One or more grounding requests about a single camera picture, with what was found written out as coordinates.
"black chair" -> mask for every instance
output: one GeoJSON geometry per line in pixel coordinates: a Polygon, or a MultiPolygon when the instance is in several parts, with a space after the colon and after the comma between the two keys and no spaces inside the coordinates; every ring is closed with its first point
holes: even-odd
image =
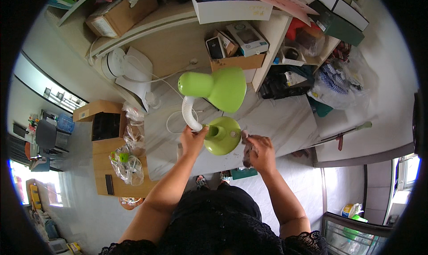
{"type": "Polygon", "coordinates": [[[42,119],[35,129],[35,143],[41,149],[51,149],[68,152],[67,140],[70,134],[58,130],[55,125],[42,119]]]}

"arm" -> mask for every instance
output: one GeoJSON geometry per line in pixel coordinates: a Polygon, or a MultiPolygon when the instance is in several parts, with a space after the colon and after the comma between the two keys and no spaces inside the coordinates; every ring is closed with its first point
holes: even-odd
{"type": "Polygon", "coordinates": [[[248,138],[257,149],[250,152],[250,161],[260,173],[269,191],[272,207],[280,222],[280,237],[310,232],[311,226],[305,210],[293,191],[276,169],[275,149],[269,137],[254,135],[248,138]]]}
{"type": "Polygon", "coordinates": [[[195,135],[186,126],[180,136],[183,156],[147,195],[119,243],[127,239],[147,239],[155,244],[159,242],[181,199],[207,132],[208,126],[195,135]]]}

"plaid fabric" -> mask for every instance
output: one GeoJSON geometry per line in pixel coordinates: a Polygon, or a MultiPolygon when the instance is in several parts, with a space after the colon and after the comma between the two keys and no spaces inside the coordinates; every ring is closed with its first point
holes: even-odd
{"type": "Polygon", "coordinates": [[[332,72],[327,64],[324,63],[319,68],[318,76],[331,90],[344,95],[348,94],[348,90],[345,89],[346,84],[340,74],[332,72]]]}
{"type": "Polygon", "coordinates": [[[336,48],[333,50],[331,55],[326,60],[327,63],[330,63],[330,61],[333,58],[338,58],[345,62],[348,59],[350,48],[352,45],[349,43],[345,43],[344,41],[340,41],[340,43],[336,46],[336,48]]]}

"wooden desk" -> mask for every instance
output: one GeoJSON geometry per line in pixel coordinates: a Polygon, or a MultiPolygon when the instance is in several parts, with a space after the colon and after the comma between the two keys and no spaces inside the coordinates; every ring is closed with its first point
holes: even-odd
{"type": "Polygon", "coordinates": [[[144,182],[141,185],[132,186],[130,184],[125,184],[121,178],[117,177],[113,166],[110,163],[109,155],[111,151],[114,151],[116,148],[121,147],[122,145],[125,145],[125,140],[123,140],[123,138],[93,141],[92,154],[97,193],[99,195],[111,196],[107,194],[105,179],[105,175],[110,174],[113,181],[113,196],[145,198],[158,181],[154,182],[150,180],[148,176],[146,156],[139,157],[144,172],[144,182]]]}

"tiled floor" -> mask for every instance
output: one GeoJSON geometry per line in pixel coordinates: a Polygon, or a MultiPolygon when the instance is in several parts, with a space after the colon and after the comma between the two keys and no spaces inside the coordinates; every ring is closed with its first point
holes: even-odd
{"type": "MultiPolygon", "coordinates": [[[[118,241],[131,222],[136,209],[123,209],[116,197],[100,196],[95,188],[92,166],[92,144],[90,142],[91,123],[77,122],[69,140],[70,154],[55,167],[64,170],[60,175],[66,190],[62,191],[66,201],[65,207],[49,206],[48,213],[57,224],[61,235],[69,242],[80,241],[88,254],[98,254],[104,246],[118,241]]],[[[312,230],[321,228],[322,189],[321,171],[313,168],[305,157],[295,158],[291,155],[279,157],[277,168],[290,188],[302,203],[311,222],[312,230]]],[[[218,174],[206,175],[208,184],[218,185],[218,174]]],[[[268,191],[260,175],[232,180],[246,190],[259,204],[263,222],[268,224],[278,235],[279,224],[270,204],[268,191]]],[[[194,177],[187,188],[194,186],[194,177]]]]}

